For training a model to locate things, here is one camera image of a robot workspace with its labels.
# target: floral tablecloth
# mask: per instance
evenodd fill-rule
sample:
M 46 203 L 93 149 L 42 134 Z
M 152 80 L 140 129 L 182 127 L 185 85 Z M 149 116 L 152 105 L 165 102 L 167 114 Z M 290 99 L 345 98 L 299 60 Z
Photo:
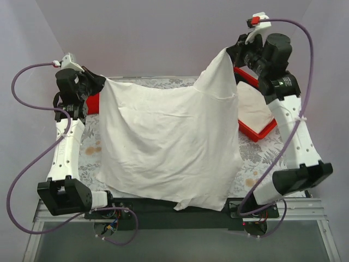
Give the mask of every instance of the floral tablecloth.
M 161 89 L 191 86 L 195 80 L 193 78 L 118 79 L 118 81 L 122 82 L 133 82 L 141 86 Z M 79 156 L 79 175 L 81 182 L 91 190 L 111 190 L 114 197 L 132 197 L 130 194 L 113 190 L 95 178 L 100 168 L 102 149 L 100 147 L 99 115 L 87 116 L 86 127 L 82 134 L 81 142 Z M 230 196 L 236 198 L 244 197 L 280 152 L 282 146 L 280 133 L 277 128 L 269 133 L 265 139 L 257 143 L 252 142 L 247 136 L 239 133 L 239 147 L 244 164 L 234 180 L 230 190 Z M 284 158 L 281 158 L 272 172 L 282 169 L 286 169 Z M 272 172 L 262 184 L 270 181 Z M 290 197 L 305 197 L 305 194 L 304 192 L 298 192 L 290 195 Z

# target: gray floor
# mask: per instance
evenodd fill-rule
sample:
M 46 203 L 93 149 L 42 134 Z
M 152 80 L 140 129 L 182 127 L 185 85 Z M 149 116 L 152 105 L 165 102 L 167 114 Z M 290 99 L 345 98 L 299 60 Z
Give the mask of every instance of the gray floor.
M 269 222 L 272 228 L 277 222 Z M 44 229 L 53 227 L 46 223 Z M 126 240 L 129 231 L 112 236 Z M 329 261 L 316 221 L 285 221 L 266 239 L 222 229 L 141 230 L 130 245 L 117 247 L 94 237 L 93 223 L 69 223 L 42 236 L 37 262 L 55 261 Z

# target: wire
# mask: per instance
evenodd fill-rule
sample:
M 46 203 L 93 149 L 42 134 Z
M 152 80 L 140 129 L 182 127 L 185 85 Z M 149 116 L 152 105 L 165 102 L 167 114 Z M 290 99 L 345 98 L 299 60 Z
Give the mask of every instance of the wire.
M 132 237 L 131 237 L 128 241 L 123 242 L 123 243 L 117 242 L 117 241 L 112 240 L 112 239 L 108 239 L 108 238 L 103 237 L 103 236 L 101 236 L 101 235 L 97 235 L 97 237 L 99 237 L 99 238 L 101 238 L 102 240 L 105 240 L 105 241 L 107 241 L 107 242 L 109 242 L 109 243 L 112 243 L 112 244 L 114 244 L 114 245 L 116 245 L 116 246 L 126 246 L 126 245 L 128 245 L 130 242 L 132 242 L 132 240 L 135 239 L 135 237 L 136 237 L 136 235 L 137 235 L 138 227 L 139 227 L 138 218 L 137 218 L 137 216 L 136 216 L 136 214 L 135 214 L 134 211 L 132 211 L 131 209 L 125 208 L 125 207 L 103 207 L 103 208 L 97 209 L 97 210 L 98 210 L 98 211 L 105 211 L 105 210 L 113 210 L 113 209 L 115 209 L 115 210 L 126 210 L 126 211 L 129 211 L 129 212 L 134 216 L 135 222 L 136 222 L 136 229 L 134 230 L 134 233 L 133 233 Z
M 280 219 L 280 222 L 275 226 L 275 228 L 273 228 L 270 232 L 267 232 L 266 234 L 260 236 L 260 237 L 267 237 L 270 236 L 272 233 L 274 233 L 275 231 L 277 231 L 277 229 L 281 226 L 281 224 L 283 223 L 285 217 L 286 217 L 286 212 L 287 212 L 287 203 L 285 201 L 285 199 L 282 198 L 282 201 L 284 202 L 284 214 L 282 214 L 282 217 Z
M 104 235 L 108 231 L 107 226 L 108 226 L 108 224 L 104 225 L 103 231 L 102 231 L 102 233 L 100 233 L 101 235 Z
M 110 225 L 110 226 L 113 226 L 113 225 L 115 224 L 115 222 L 118 223 L 118 217 L 115 218 L 115 220 L 114 220 L 113 222 L 111 222 L 109 225 Z
M 30 65 L 29 67 L 25 67 L 23 68 L 22 70 L 20 70 L 16 75 L 15 77 L 13 78 L 12 80 L 12 83 L 11 83 L 11 91 L 12 91 L 12 95 L 14 96 L 14 98 L 19 102 L 21 103 L 22 105 L 24 106 L 27 106 L 29 108 L 34 108 L 34 109 L 39 109 L 39 110 L 52 110 L 52 111 L 59 111 L 59 112 L 62 112 L 63 114 L 66 115 L 67 119 L 68 119 L 68 124 L 67 124 L 67 128 L 65 129 L 63 135 L 58 138 L 51 146 L 49 146 L 43 153 L 41 153 L 38 157 L 36 157 L 36 159 L 34 159 L 33 161 L 31 161 L 25 168 L 23 168 L 23 170 L 15 177 L 15 179 L 13 180 L 12 184 L 10 185 L 10 188 L 7 192 L 7 197 L 6 197 L 6 211 L 7 211 L 7 214 L 9 215 L 9 218 L 11 219 L 11 221 L 15 224 L 16 227 L 18 227 L 20 230 L 22 230 L 23 232 L 25 233 L 28 233 L 28 234 L 33 234 L 33 235 L 41 235 L 41 234 L 46 234 L 46 233 L 50 233 L 50 232 L 53 232 L 55 231 L 56 229 L 58 228 L 61 228 L 62 226 L 66 225 L 69 221 L 73 220 L 74 218 L 78 217 L 80 214 L 76 214 L 74 216 L 72 216 L 71 218 L 69 218 L 68 220 L 66 220 L 65 222 L 63 222 L 62 224 L 58 225 L 57 227 L 55 228 L 52 228 L 52 229 L 49 229 L 49 230 L 45 230 L 45 231 L 42 231 L 42 232 L 39 232 L 39 231 L 31 231 L 31 230 L 28 230 L 24 227 L 22 227 L 18 221 L 15 219 L 15 217 L 13 216 L 13 213 L 12 213 L 12 210 L 11 210 L 11 195 L 12 195 L 12 192 L 13 192 L 13 189 L 15 187 L 15 185 L 17 184 L 18 180 L 22 177 L 22 175 L 30 168 L 32 167 L 37 161 L 39 161 L 44 155 L 46 155 L 48 152 L 50 152 L 53 148 L 55 148 L 63 139 L 64 139 L 64 136 L 67 135 L 69 129 L 70 129 L 70 125 L 71 125 L 71 119 L 70 119 L 70 116 L 69 114 L 61 109 L 61 108 L 46 108 L 46 107 L 42 107 L 42 106 L 36 106 L 36 105 L 30 105 L 26 102 L 23 102 L 16 94 L 15 92 L 15 84 L 16 84 L 16 81 L 18 79 L 18 77 L 24 73 L 25 71 L 29 70 L 29 69 L 32 69 L 32 68 L 35 68 L 35 67 L 44 67 L 44 66 L 53 66 L 55 65 L 54 63 L 42 63 L 42 64 L 34 64 L 34 65 Z
M 106 219 L 111 218 L 112 216 L 115 215 L 115 213 L 116 213 L 116 210 L 114 210 L 114 212 L 112 212 L 111 215 L 102 216 L 102 218 L 106 218 Z
M 265 221 L 267 221 L 267 219 L 268 219 L 268 211 L 267 211 L 265 219 L 261 223 L 264 223 Z
M 306 106 L 309 102 L 309 97 L 310 97 L 310 92 L 311 92 L 311 83 L 312 83 L 312 76 L 314 73 L 314 45 L 312 42 L 312 38 L 311 35 L 309 33 L 309 31 L 300 23 L 293 21 L 293 20 L 289 20 L 289 19 L 263 19 L 260 20 L 260 22 L 287 22 L 287 23 L 291 23 L 293 25 L 296 25 L 297 27 L 299 27 L 306 35 L 306 37 L 308 38 L 309 41 L 309 47 L 310 47 L 310 70 L 309 70 L 309 78 L 308 78 L 308 86 L 306 88 L 306 93 L 305 93 L 305 98 L 304 98 L 304 103 L 302 105 L 302 108 L 299 112 L 299 118 L 302 118 L 306 109 Z M 257 183 L 251 188 L 251 190 L 247 193 L 247 195 L 245 196 L 245 198 L 242 200 L 241 204 L 238 206 L 238 215 L 240 216 L 248 216 L 251 215 L 253 213 L 256 212 L 261 212 L 265 209 L 267 209 L 268 207 L 274 205 L 273 203 L 270 203 L 268 205 L 264 205 L 263 207 L 260 207 L 259 209 L 256 210 L 252 210 L 250 212 L 245 212 L 245 213 L 241 213 L 242 207 L 245 205 L 246 201 L 250 198 L 250 196 L 253 194 L 254 190 L 260 185 L 260 183 L 266 178 L 266 176 L 269 174 L 269 172 L 272 170 L 272 168 L 277 164 L 277 162 L 280 160 L 281 156 L 285 153 L 287 147 L 289 146 L 289 144 L 291 143 L 291 140 L 294 136 L 294 134 L 297 131 L 297 128 L 300 124 L 300 120 L 297 120 L 295 122 L 295 125 L 291 131 L 290 136 L 288 137 L 288 139 L 286 140 L 286 142 L 284 143 L 283 148 L 281 149 L 280 153 L 278 154 L 278 156 L 274 159 L 274 161 L 271 163 L 271 165 L 267 168 L 267 170 L 264 172 L 264 174 L 261 176 L 261 178 L 257 181 Z M 285 212 L 284 215 L 286 215 L 286 201 L 283 199 L 284 203 L 285 203 Z M 276 229 L 280 226 L 280 224 L 283 222 L 283 219 L 280 220 L 279 224 L 275 227 Z
M 36 157 L 33 161 L 31 161 L 25 168 L 23 168 L 23 170 L 15 177 L 15 179 L 13 180 L 12 184 L 10 185 L 10 188 L 7 192 L 7 197 L 6 197 L 6 211 L 7 211 L 7 214 L 10 218 L 10 220 L 12 221 L 12 223 L 20 230 L 22 230 L 23 232 L 25 233 L 28 233 L 28 234 L 32 234 L 32 235 L 42 235 L 42 234 L 47 234 L 47 233 L 51 233 L 61 227 L 63 227 L 64 225 L 68 224 L 70 221 L 72 221 L 73 219 L 77 218 L 78 216 L 84 214 L 84 212 L 81 212 L 81 213 L 77 213 L 75 215 L 73 215 L 72 217 L 68 218 L 66 221 L 64 221 L 63 223 L 59 224 L 58 226 L 54 227 L 54 228 L 51 228 L 51 229 L 48 229 L 48 230 L 44 230 L 44 231 L 33 231 L 33 230 L 29 230 L 29 229 L 26 229 L 24 228 L 22 225 L 20 225 L 18 223 L 18 221 L 15 219 L 13 213 L 12 213 L 12 210 L 11 210 L 11 195 L 12 195 L 12 192 L 13 192 L 13 189 L 15 187 L 15 185 L 17 184 L 18 180 L 23 176 L 23 174 L 30 168 L 32 167 L 37 161 L 39 161 L 44 155 L 46 155 L 48 152 L 50 152 L 53 148 L 55 148 L 63 139 L 64 137 L 67 135 L 69 129 L 70 129 L 70 126 L 71 126 L 71 119 L 70 119 L 70 115 L 68 114 L 68 112 L 66 112 L 65 110 L 61 109 L 61 108 L 47 108 L 47 107 L 43 107 L 43 106 L 36 106 L 36 105 L 30 105 L 24 101 L 22 101 L 16 94 L 15 92 L 15 85 L 16 85 L 16 81 L 17 79 L 19 78 L 19 76 L 21 74 L 23 74 L 25 71 L 29 70 L 29 69 L 32 69 L 32 68 L 36 68 L 36 67 L 44 67 L 44 66 L 55 66 L 54 63 L 41 63 L 41 64 L 34 64 L 34 65 L 30 65 L 28 67 L 25 67 L 23 68 L 22 70 L 20 70 L 16 75 L 15 77 L 13 78 L 12 80 L 12 83 L 11 83 L 11 92 L 12 92 L 12 95 L 13 97 L 22 105 L 24 106 L 27 106 L 29 108 L 34 108 L 34 109 L 39 109 L 39 110 L 51 110 L 51 111 L 59 111 L 59 112 L 62 112 L 63 114 L 65 114 L 65 116 L 67 117 L 68 119 L 68 124 L 67 124 L 67 127 L 66 129 L 64 130 L 64 133 L 61 137 L 59 137 L 51 146 L 49 146 L 43 153 L 41 153 L 38 157 Z M 136 220 L 136 229 L 135 229 L 135 232 L 133 234 L 133 236 L 130 238 L 130 240 L 128 240 L 127 242 L 124 242 L 124 243 L 119 243 L 119 242 L 116 242 L 116 241 L 112 241 L 112 240 L 108 240 L 106 239 L 106 241 L 108 242 L 111 242 L 115 245 L 118 245 L 118 246 L 125 246 L 127 244 L 129 244 L 136 236 L 137 232 L 138 232 L 138 218 L 137 218 L 137 215 L 135 214 L 134 211 L 130 210 L 130 209 L 127 209 L 125 207 L 105 207 L 105 208 L 101 208 L 101 209 L 95 209 L 93 211 L 106 211 L 106 210 L 126 210 L 126 211 L 129 211 L 134 217 L 135 217 L 135 220 Z
M 261 218 L 260 218 L 260 220 L 258 220 L 258 221 L 256 221 L 255 222 L 255 224 L 259 224 L 260 223 L 260 221 L 263 219 L 263 214 L 261 214 Z

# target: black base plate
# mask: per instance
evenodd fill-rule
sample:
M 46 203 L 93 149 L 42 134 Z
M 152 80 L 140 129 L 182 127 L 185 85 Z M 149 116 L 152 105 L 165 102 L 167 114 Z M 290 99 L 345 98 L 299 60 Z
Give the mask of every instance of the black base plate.
M 187 207 L 185 210 L 175 211 L 177 203 L 147 198 L 114 198 L 115 206 L 123 206 L 133 210 L 139 219 L 139 229 L 203 229 L 225 228 L 228 230 L 243 231 L 243 221 L 234 212 L 234 205 L 239 205 L 242 198 L 228 198 L 222 211 Z M 279 217 L 276 206 L 271 206 L 268 211 L 269 218 Z M 99 212 L 85 213 L 85 219 L 108 219 L 106 214 Z M 129 212 L 121 212 L 118 230 L 133 230 L 135 221 Z

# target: red connector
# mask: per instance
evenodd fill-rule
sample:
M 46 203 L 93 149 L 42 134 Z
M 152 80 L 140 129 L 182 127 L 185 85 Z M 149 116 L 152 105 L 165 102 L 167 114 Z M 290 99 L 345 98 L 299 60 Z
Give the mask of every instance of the red connector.
M 260 23 L 260 17 L 259 16 L 255 16 L 255 17 L 252 17 L 252 20 L 251 20 L 251 25 L 253 26 L 256 26 Z

